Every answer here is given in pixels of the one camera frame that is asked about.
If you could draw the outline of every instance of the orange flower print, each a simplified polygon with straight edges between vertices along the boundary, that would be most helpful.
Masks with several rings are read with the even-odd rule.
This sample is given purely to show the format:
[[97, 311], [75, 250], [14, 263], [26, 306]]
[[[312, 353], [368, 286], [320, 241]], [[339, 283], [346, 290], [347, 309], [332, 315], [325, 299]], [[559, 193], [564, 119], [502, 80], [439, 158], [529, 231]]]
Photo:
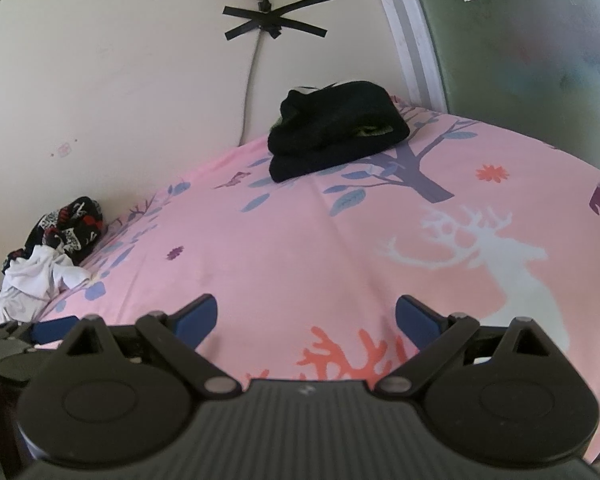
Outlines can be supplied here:
[[487, 182], [491, 182], [492, 180], [496, 183], [500, 183], [503, 180], [507, 180], [509, 178], [509, 173], [502, 166], [494, 166], [493, 164], [483, 164], [480, 170], [476, 170], [475, 176], [478, 177], [479, 180], [486, 180]]

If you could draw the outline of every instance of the black cloth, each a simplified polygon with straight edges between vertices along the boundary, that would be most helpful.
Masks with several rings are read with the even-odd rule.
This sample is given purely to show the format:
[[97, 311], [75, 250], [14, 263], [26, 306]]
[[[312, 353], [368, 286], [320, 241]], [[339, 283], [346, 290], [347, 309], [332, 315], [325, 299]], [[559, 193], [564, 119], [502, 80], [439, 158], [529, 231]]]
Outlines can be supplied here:
[[81, 196], [61, 209], [44, 215], [29, 233], [22, 249], [12, 251], [2, 264], [2, 273], [16, 258], [29, 259], [36, 245], [57, 249], [64, 244], [64, 253], [74, 265], [79, 265], [93, 250], [103, 232], [100, 205], [88, 196]]
[[369, 81], [291, 90], [280, 115], [269, 134], [274, 182], [374, 155], [409, 135], [389, 94]]

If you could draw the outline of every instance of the bed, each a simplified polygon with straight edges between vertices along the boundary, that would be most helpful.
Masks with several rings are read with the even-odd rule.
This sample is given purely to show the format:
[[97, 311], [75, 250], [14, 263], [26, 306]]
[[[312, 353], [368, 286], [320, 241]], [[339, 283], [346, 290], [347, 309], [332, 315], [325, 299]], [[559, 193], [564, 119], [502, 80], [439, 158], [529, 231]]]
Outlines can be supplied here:
[[[200, 352], [239, 378], [366, 379], [414, 355], [403, 294], [507, 326], [531, 316], [600, 402], [600, 171], [478, 121], [396, 106], [413, 135], [275, 184], [266, 138], [174, 180], [112, 222], [93, 275], [42, 319], [131, 324], [218, 300]], [[600, 452], [600, 426], [586, 458]]]

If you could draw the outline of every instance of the white deer print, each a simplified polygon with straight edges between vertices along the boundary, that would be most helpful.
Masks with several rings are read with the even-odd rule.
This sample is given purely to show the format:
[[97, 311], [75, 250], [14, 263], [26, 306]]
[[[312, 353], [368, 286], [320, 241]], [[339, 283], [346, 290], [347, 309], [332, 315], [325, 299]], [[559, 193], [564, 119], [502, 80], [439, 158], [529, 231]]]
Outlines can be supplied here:
[[[499, 230], [511, 224], [511, 213], [502, 219], [491, 208], [487, 208], [486, 215], [466, 207], [462, 209], [469, 217], [468, 224], [461, 224], [452, 216], [437, 210], [432, 210], [432, 215], [421, 222], [423, 228], [429, 228], [434, 233], [433, 236], [427, 236], [431, 242], [454, 252], [448, 260], [431, 262], [405, 256], [395, 247], [395, 237], [386, 245], [386, 255], [395, 262], [431, 270], [453, 267], [466, 260], [469, 269], [485, 265], [507, 301], [497, 312], [482, 318], [480, 322], [488, 326], [508, 326], [516, 316], [532, 317], [560, 350], [566, 352], [569, 349], [569, 334], [564, 327], [560, 308], [549, 288], [525, 266], [532, 260], [545, 260], [546, 251], [513, 238], [498, 236]], [[469, 247], [458, 245], [456, 235], [460, 230], [475, 237]]]

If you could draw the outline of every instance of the clothing pile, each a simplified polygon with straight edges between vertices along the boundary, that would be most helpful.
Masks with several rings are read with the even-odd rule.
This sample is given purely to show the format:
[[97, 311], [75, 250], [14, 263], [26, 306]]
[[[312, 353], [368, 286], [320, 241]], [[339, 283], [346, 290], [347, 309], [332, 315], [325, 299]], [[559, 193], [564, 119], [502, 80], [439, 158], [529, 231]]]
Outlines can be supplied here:
[[102, 232], [100, 205], [86, 196], [44, 215], [24, 248], [4, 261], [0, 323], [33, 321], [64, 288], [90, 279], [87, 270], [76, 266], [91, 253]]
[[409, 136], [389, 94], [369, 81], [293, 89], [280, 115], [269, 134], [274, 182], [375, 155]]
[[44, 215], [29, 233], [24, 248], [7, 255], [2, 264], [2, 273], [16, 258], [29, 258], [36, 245], [54, 249], [62, 245], [64, 254], [71, 258], [74, 265], [80, 265], [102, 236], [102, 221], [100, 204], [88, 196], [81, 196], [63, 208]]
[[0, 323], [29, 322], [62, 292], [91, 278], [71, 259], [49, 246], [36, 245], [28, 259], [16, 258], [4, 273], [0, 292]]

